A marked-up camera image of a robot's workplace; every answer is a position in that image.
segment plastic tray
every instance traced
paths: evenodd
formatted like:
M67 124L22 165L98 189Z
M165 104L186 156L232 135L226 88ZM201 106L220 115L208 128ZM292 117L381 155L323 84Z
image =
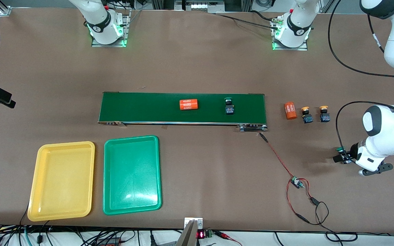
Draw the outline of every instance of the plastic tray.
M156 136L127 137L104 144L103 212L119 215L162 205Z
M91 211L92 142L42 146L36 159L28 219L45 221L86 216Z

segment white robotic arm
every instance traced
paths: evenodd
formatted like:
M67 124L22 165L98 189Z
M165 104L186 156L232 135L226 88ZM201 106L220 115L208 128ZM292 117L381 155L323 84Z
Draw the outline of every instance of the white robotic arm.
M391 19L392 29L384 57L394 68L394 0L360 0L360 7L374 17ZM374 172L385 157L394 155L394 109L386 106L369 107L364 113L363 125L369 136L352 146L352 157L356 159L357 165Z
M319 0L295 0L296 6L292 12L278 17L283 22L275 34L275 39L289 48L303 44L311 31L311 24L319 12Z
M69 0L83 14L92 37L100 44L111 44L123 36L122 14L106 10L101 0Z

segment green tray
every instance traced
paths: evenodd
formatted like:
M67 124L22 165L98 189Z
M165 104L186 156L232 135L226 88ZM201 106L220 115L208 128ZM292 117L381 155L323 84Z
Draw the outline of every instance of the green tray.
M120 215L157 210L161 205L158 137L106 141L103 212Z

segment digital display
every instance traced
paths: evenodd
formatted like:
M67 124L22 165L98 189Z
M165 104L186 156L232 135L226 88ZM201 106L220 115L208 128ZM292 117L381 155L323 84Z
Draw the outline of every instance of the digital display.
M203 238L205 238L205 231L199 231L198 233L197 233L197 238L198 239L203 239Z

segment brown table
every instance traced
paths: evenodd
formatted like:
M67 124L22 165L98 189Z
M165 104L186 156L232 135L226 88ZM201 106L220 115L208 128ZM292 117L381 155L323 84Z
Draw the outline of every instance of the brown table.
M236 17L265 24L255 14ZM202 12L144 11L132 24L128 47L91 48L77 9L14 9L0 19L0 86L15 109L0 105L0 224L17 224L28 203L40 146L89 140L96 145L92 211L50 224L181 228L183 218L240 230L308 230L285 198L289 175L256 133L229 126L97 124L103 91L265 93L265 133L311 194L330 209L335 231L394 232L394 170L361 177L360 167L335 164L335 115L344 103L394 104L394 79L362 75L330 54L329 15L319 15L309 51L272 51L268 29ZM385 45L387 20L374 20ZM369 32L365 15L337 15L331 30L338 56L361 70L394 74ZM283 103L312 107L316 122L288 121ZM328 105L330 123L319 123ZM350 146L367 136L361 116L368 105L349 106L340 131ZM152 212L103 214L103 144L153 134L159 137L163 205ZM394 157L386 159L394 164ZM305 190L290 190L297 212L314 220ZM23 223L32 224L26 218Z

